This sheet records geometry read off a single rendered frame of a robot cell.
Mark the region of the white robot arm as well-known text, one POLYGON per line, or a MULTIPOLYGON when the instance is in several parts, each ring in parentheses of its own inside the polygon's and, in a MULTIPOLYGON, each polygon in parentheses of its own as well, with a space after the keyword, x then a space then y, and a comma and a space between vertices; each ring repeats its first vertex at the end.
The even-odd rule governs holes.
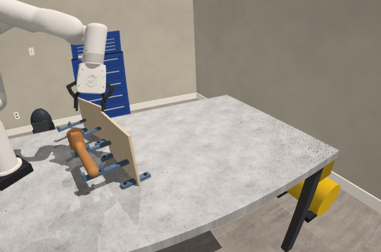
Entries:
MULTIPOLYGON (((0 35, 13 27, 33 33, 49 33, 65 39, 72 45, 84 45, 83 55, 79 56, 78 60, 104 63, 107 27, 103 24, 91 23, 84 26, 79 19, 71 15, 16 0, 0 0, 0 21, 0 35)), ((6 104, 7 95, 0 72, 0 111, 6 104)), ((21 165, 22 160, 15 156, 4 125, 0 121, 0 176, 15 172, 21 165)))

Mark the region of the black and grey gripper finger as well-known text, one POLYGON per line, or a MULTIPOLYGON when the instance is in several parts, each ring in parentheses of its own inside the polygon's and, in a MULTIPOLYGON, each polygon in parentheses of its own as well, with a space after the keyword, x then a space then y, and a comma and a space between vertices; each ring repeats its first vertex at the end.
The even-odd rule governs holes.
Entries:
POLYGON ((106 87, 108 87, 110 89, 109 93, 107 93, 106 95, 103 93, 101 94, 102 96, 102 104, 101 104, 101 111, 104 112, 104 109, 106 109, 106 100, 112 95, 112 93, 114 92, 115 88, 112 87, 110 84, 108 84, 106 82, 106 87))
POLYGON ((76 82, 77 81, 70 83, 69 85, 66 86, 66 88, 69 91, 69 94, 74 98, 74 108, 76 109, 76 111, 78 111, 78 100, 79 100, 78 96, 80 95, 80 93, 78 92, 74 93, 71 89, 72 86, 76 85, 76 82))

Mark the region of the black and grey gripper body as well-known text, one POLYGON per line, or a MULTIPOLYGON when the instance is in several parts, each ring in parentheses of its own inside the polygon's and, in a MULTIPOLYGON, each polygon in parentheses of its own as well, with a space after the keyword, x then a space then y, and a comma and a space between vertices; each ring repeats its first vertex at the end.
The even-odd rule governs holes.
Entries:
POLYGON ((79 64, 76 82, 76 91, 78 93, 103 94, 105 88, 106 65, 95 62, 82 62, 79 64))

